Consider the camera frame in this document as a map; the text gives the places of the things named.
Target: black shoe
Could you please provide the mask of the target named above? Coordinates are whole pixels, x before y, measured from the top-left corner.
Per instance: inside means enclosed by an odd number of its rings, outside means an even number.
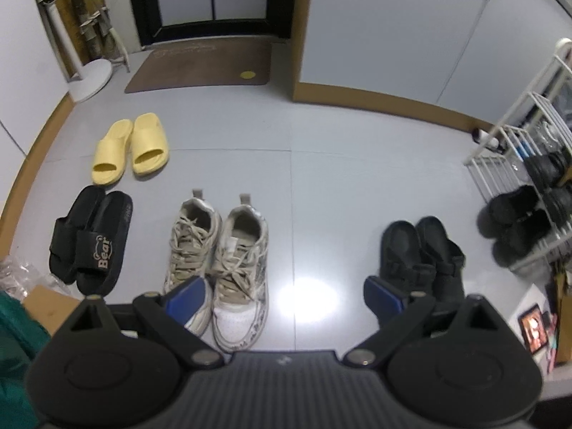
[[[417,223],[421,249],[435,263],[437,274],[433,282],[433,295],[438,302],[461,303],[465,298],[461,271],[465,255],[459,246],[449,240],[443,224],[434,216]]]
[[[571,163],[572,158],[566,149],[524,159],[524,167],[539,191],[555,186]]]
[[[557,227],[564,226],[572,213],[572,183],[564,187],[552,189],[542,197],[546,211]]]
[[[497,195],[479,213],[479,232],[485,238],[497,238],[507,227],[530,213],[537,203],[538,194],[531,185]]]
[[[493,255],[501,266],[509,266],[530,253],[534,245],[552,228],[548,215],[536,210],[526,219],[505,230],[493,246]]]
[[[414,225],[407,221],[391,223],[381,238],[380,277],[406,294],[413,291],[433,295],[435,266],[421,249]]]

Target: yellow slide sandal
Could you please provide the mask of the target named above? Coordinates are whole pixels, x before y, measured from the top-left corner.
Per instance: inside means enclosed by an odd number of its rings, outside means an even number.
[[[133,171],[138,176],[150,174],[167,164],[169,144],[155,113],[142,114],[135,120],[131,155]]]
[[[98,185],[117,182],[125,171],[127,147],[133,132],[133,122],[121,119],[114,122],[95,148],[92,180]]]

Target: shoe rack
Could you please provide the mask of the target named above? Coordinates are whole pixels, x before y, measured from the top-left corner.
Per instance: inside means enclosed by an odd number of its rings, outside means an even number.
[[[464,161],[486,202],[522,185],[533,185],[524,169],[523,159],[548,153],[538,134],[540,121],[549,124],[560,147],[566,147],[572,153],[572,133],[552,105],[564,83],[572,79],[571,66],[572,40],[562,39],[550,62],[490,131],[489,140],[484,140]],[[504,142],[506,151],[503,154],[485,148],[495,137]],[[545,210],[538,189],[537,193],[540,208]],[[511,265],[512,271],[540,258],[554,261],[572,250],[572,220],[562,227],[557,227],[552,220],[551,224],[551,232],[525,258]]]

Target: brown doormat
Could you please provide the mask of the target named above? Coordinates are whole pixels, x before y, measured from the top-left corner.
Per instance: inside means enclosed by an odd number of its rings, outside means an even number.
[[[271,44],[256,37],[178,41],[155,48],[125,93],[198,85],[263,85]]]

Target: white wall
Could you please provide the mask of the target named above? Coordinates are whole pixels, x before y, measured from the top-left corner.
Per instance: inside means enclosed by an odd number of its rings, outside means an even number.
[[[141,51],[131,0],[105,0],[105,4],[109,8],[111,24],[119,33],[127,51],[129,53]]]
[[[68,91],[35,0],[0,0],[0,121],[28,153]]]

